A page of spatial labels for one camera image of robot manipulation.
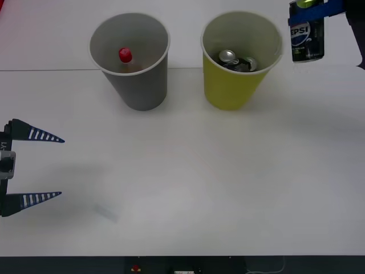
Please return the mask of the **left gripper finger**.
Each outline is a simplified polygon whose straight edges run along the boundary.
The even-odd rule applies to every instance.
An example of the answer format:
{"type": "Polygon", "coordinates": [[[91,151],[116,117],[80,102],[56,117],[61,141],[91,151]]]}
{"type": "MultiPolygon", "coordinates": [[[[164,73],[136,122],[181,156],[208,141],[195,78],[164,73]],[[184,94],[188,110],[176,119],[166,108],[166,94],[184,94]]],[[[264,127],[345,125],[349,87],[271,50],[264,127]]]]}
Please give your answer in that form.
{"type": "Polygon", "coordinates": [[[31,126],[30,124],[19,120],[12,119],[10,121],[10,136],[12,140],[19,141],[37,141],[37,142],[54,142],[64,143],[65,141],[45,130],[31,126]]]}
{"type": "Polygon", "coordinates": [[[62,192],[31,194],[6,194],[1,198],[1,217],[8,217],[24,209],[46,202],[61,195],[62,192]]]}

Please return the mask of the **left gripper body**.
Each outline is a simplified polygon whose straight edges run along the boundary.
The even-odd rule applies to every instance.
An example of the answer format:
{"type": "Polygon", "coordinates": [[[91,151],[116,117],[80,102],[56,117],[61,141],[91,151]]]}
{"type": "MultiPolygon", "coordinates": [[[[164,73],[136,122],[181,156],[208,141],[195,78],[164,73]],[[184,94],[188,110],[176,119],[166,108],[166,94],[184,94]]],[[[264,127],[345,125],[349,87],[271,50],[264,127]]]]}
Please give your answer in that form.
{"type": "Polygon", "coordinates": [[[1,200],[5,198],[8,180],[13,177],[12,142],[9,121],[1,131],[1,200]]]}

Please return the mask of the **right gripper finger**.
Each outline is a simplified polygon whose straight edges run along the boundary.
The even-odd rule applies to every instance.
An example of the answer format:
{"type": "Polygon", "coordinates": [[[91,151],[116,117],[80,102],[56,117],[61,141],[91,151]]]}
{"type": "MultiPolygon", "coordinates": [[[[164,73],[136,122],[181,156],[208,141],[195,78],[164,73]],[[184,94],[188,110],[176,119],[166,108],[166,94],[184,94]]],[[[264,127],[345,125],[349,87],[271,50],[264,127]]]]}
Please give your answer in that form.
{"type": "Polygon", "coordinates": [[[311,6],[304,8],[303,11],[290,14],[288,18],[288,25],[294,26],[303,22],[323,19],[325,17],[332,17],[346,12],[346,1],[336,0],[327,1],[318,6],[311,6]]]}

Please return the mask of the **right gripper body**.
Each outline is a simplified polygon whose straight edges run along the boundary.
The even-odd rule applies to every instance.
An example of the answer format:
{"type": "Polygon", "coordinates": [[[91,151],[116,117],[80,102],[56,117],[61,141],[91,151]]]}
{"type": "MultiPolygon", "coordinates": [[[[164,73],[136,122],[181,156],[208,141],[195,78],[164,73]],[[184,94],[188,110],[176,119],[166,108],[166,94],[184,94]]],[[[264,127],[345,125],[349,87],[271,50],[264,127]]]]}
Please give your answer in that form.
{"type": "Polygon", "coordinates": [[[344,1],[346,18],[352,28],[362,61],[358,67],[364,69],[364,0],[344,1]]]}

